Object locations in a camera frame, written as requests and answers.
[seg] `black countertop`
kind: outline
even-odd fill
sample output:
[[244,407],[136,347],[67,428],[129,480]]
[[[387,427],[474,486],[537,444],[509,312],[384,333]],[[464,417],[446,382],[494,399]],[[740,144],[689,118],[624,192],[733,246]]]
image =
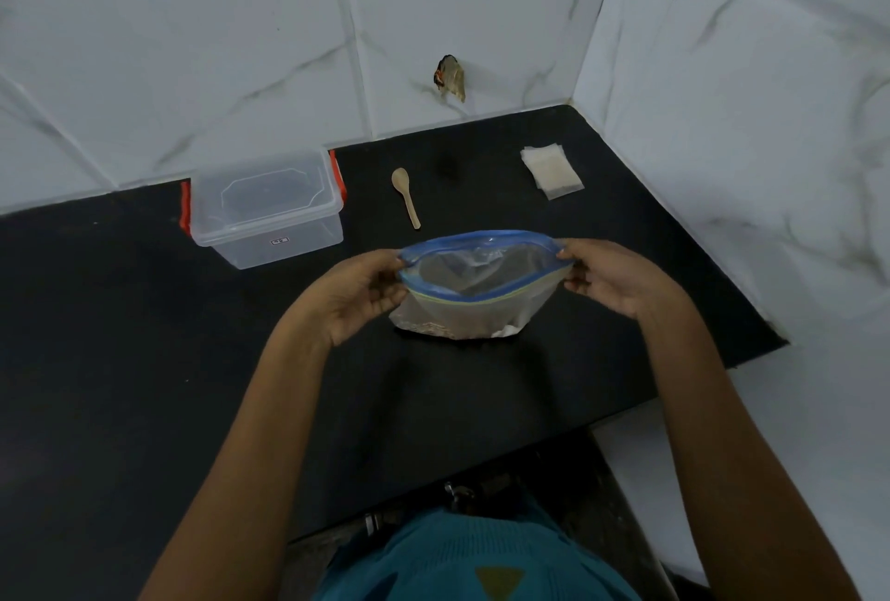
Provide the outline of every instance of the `black countertop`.
[[[525,146],[585,189],[548,202]],[[693,297],[728,366],[782,340],[570,107],[337,152],[344,241],[236,270],[177,225],[178,183],[0,220],[0,596],[134,597],[204,479],[265,338],[342,258],[447,234],[604,237]],[[423,223],[390,183],[405,167]],[[516,337],[451,342],[386,319],[325,371],[292,535],[655,396],[633,322],[557,291]]]

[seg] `clear plastic box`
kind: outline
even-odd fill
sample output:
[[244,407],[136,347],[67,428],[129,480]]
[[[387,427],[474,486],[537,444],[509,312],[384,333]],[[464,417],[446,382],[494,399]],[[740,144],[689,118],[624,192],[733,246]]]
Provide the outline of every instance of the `clear plastic box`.
[[343,242],[328,151],[207,168],[191,178],[191,236],[244,269]]

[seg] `teal sweater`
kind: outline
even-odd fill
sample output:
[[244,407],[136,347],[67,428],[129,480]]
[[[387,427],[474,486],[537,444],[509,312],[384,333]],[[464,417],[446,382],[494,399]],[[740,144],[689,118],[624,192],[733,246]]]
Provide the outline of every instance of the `teal sweater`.
[[348,568],[335,561],[315,598],[639,601],[620,575],[560,531],[443,510],[408,522]]

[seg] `person's left hand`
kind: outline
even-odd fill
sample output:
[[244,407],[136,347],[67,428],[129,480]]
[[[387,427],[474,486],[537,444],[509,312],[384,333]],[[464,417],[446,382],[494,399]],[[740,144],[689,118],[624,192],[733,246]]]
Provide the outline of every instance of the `person's left hand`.
[[397,273],[405,262],[397,249],[377,249],[340,261],[306,288],[287,314],[317,323],[331,346],[366,322],[399,305],[407,294]]

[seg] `wooden spoon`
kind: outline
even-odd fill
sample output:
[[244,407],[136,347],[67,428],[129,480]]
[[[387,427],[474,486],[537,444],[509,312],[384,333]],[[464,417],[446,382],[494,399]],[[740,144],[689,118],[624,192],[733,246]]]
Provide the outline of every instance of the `wooden spoon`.
[[399,191],[401,196],[405,198],[405,206],[407,207],[407,215],[411,217],[411,225],[414,226],[414,230],[418,230],[420,228],[420,220],[417,218],[417,212],[414,211],[414,203],[411,201],[411,191],[408,190],[407,185],[407,172],[404,167],[400,167],[393,172],[393,186],[395,187],[395,190]]

